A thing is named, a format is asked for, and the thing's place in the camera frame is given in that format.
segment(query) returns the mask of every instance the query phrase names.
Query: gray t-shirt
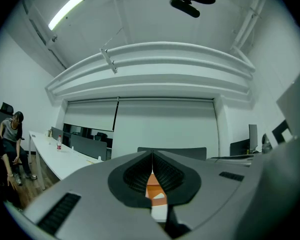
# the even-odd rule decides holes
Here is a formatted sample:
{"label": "gray t-shirt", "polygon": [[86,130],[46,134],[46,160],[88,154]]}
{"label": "gray t-shirt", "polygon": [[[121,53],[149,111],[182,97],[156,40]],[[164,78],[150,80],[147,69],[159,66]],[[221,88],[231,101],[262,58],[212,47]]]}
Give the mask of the gray t-shirt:
{"label": "gray t-shirt", "polygon": [[6,118],[3,120],[4,133],[3,138],[11,142],[17,142],[22,137],[22,123],[20,123],[17,129],[13,129],[11,126],[12,119]]}

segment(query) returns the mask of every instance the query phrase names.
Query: black slot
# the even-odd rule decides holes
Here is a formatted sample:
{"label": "black slot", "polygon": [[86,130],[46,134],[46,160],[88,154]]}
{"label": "black slot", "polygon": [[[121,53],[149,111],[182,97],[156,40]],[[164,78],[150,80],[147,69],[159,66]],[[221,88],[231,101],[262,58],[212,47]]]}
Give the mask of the black slot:
{"label": "black slot", "polygon": [[239,175],[239,174],[235,174],[235,173],[231,173],[231,172],[227,172],[227,171],[223,171],[219,174],[219,176],[221,177],[225,177],[231,180],[235,180],[238,182],[242,182],[244,177],[243,175]]}
{"label": "black slot", "polygon": [[80,198],[79,195],[67,193],[38,223],[38,227],[47,233],[54,235],[76,206]]}

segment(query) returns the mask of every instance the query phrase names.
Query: white ceiling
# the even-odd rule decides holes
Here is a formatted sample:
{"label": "white ceiling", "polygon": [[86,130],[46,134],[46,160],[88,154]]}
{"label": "white ceiling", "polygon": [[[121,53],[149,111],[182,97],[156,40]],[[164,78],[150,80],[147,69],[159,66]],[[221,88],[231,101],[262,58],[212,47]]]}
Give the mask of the white ceiling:
{"label": "white ceiling", "polygon": [[48,24],[69,0],[25,0],[29,17],[69,67],[99,49],[118,30],[107,49],[127,44],[171,41],[206,46],[228,53],[252,0],[216,0],[213,5],[194,2],[199,18],[178,11],[170,0],[85,0],[56,28]]}

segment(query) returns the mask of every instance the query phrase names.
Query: wooden floor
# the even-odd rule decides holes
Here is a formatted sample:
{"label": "wooden floor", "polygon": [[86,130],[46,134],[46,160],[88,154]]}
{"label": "wooden floor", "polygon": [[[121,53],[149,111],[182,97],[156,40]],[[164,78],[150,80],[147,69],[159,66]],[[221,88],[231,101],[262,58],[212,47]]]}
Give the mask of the wooden floor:
{"label": "wooden floor", "polygon": [[[36,163],[36,155],[32,154],[32,163],[29,164],[30,169],[33,174],[38,175],[37,172],[37,163]],[[40,158],[40,165],[42,171],[42,177],[45,185],[45,189],[47,190],[54,184],[56,184],[59,179],[55,174],[49,169],[46,163]],[[31,180],[26,178],[24,168],[22,165],[20,167],[20,174],[22,180],[22,186],[17,187],[17,192],[19,194],[20,202],[21,202],[21,209],[25,209],[36,197],[38,197],[43,191],[38,179]]]}

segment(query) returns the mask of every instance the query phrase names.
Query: black vent grille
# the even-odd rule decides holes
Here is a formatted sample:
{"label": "black vent grille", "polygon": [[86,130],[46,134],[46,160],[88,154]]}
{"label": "black vent grille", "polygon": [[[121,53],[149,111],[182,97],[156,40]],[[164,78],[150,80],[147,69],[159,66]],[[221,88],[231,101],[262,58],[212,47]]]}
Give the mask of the black vent grille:
{"label": "black vent grille", "polygon": [[67,193],[49,213],[38,223],[38,227],[54,235],[81,197]]}
{"label": "black vent grille", "polygon": [[231,173],[231,172],[227,172],[227,171],[223,171],[219,174],[219,176],[221,177],[225,177],[225,178],[228,178],[228,179],[231,179],[231,180],[235,180],[235,181],[238,181],[238,182],[242,182],[244,177],[243,175],[239,175],[239,174],[234,174],[234,173]]}
{"label": "black vent grille", "polygon": [[123,181],[130,189],[146,195],[147,183],[151,174],[151,171],[149,171],[151,170],[151,163],[152,156],[147,155],[124,172]]}
{"label": "black vent grille", "polygon": [[155,177],[167,195],[184,182],[185,174],[158,155],[153,154],[152,164]]}

